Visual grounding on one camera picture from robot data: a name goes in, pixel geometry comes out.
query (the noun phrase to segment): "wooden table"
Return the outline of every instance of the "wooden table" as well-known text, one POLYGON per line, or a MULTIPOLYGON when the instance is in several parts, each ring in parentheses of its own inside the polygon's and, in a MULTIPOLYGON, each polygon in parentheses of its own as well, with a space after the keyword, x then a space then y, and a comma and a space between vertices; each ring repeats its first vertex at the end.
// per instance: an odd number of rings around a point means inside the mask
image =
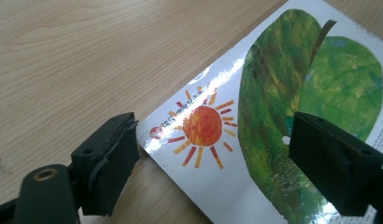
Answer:
MULTIPOLYGON (((0 203, 105 120, 147 117, 283 0, 0 0, 0 203)), ((383 0, 330 0, 383 38, 383 0)), ((113 218, 207 223, 142 152, 113 218)))

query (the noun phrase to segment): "sun rays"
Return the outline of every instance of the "sun rays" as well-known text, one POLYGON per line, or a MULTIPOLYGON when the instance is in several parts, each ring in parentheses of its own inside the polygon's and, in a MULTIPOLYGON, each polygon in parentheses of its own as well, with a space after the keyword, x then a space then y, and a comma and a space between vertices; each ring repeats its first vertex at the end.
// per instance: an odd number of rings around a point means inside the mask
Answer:
POLYGON ((223 168, 223 164, 217 152, 217 148, 226 149, 232 152, 233 149, 224 140, 220 140, 223 134, 236 137, 237 124, 234 123, 234 117, 231 116, 231 106, 234 105, 234 100, 230 100, 221 105, 216 105, 217 89, 213 90, 212 94, 203 95, 203 88, 199 87, 197 94, 191 96, 189 91, 185 91, 187 102, 182 104, 177 102, 179 109, 177 111, 169 111, 171 120, 175 120, 182 112, 184 112, 194 102, 197 97, 205 97, 200 105, 195 107, 190 114, 183 120, 182 124, 175 126, 173 129, 183 132, 182 135, 169 138, 168 144, 178 144, 174 150, 176 155, 187 153, 182 166, 187 166, 188 163, 197 154, 195 159, 195 168, 199 168, 203 154, 209 149, 210 154, 214 157, 219 168, 223 168))

